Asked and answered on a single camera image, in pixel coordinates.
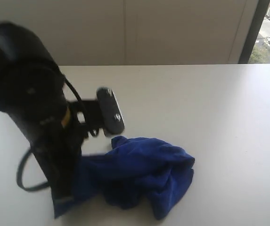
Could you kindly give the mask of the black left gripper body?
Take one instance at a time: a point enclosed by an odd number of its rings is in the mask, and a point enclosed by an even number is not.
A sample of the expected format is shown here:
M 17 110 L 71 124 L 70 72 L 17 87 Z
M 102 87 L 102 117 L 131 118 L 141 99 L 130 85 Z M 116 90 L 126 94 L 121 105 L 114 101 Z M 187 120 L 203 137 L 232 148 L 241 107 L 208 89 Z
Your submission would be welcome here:
M 12 120 L 30 143 L 17 168 L 17 185 L 27 188 L 24 169 L 34 155 L 47 179 L 34 188 L 72 188 L 81 146 L 89 134 L 96 137 L 102 127 L 102 104 L 99 99 L 15 98 Z

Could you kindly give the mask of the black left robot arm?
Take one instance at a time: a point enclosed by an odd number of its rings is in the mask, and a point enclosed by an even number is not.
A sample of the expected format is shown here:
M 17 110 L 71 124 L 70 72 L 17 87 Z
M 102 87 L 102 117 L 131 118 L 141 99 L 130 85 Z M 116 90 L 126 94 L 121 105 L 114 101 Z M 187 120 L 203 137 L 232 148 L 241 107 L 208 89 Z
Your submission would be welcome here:
M 72 200 L 81 145 L 99 132 L 80 96 L 67 101 L 65 85 L 69 81 L 37 35 L 0 22 L 0 112 L 30 143 L 16 182 L 27 192 L 49 187 L 55 203 Z

